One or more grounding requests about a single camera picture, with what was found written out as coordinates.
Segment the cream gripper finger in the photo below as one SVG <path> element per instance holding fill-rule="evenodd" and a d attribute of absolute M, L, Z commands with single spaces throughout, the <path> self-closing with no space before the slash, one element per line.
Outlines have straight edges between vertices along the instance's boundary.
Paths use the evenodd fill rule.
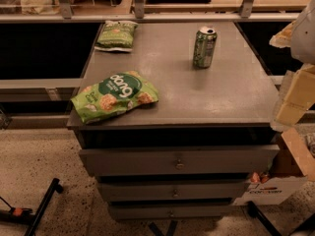
<path fill-rule="evenodd" d="M 287 126 L 296 124 L 315 103 L 315 65 L 304 64 L 291 79 L 276 121 Z"/>
<path fill-rule="evenodd" d="M 281 31 L 272 36 L 269 41 L 269 44 L 276 48 L 285 48 L 290 47 L 292 30 L 295 22 L 291 22 L 286 27 L 284 27 Z"/>

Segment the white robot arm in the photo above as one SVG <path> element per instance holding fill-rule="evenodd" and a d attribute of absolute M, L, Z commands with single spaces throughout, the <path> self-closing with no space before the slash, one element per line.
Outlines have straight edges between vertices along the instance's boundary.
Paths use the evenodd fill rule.
<path fill-rule="evenodd" d="M 315 103 L 315 0 L 309 2 L 295 21 L 273 35 L 269 44 L 289 47 L 291 57 L 303 63 L 299 70 L 283 78 L 274 108 L 271 127 L 284 131 L 295 125 Z"/>

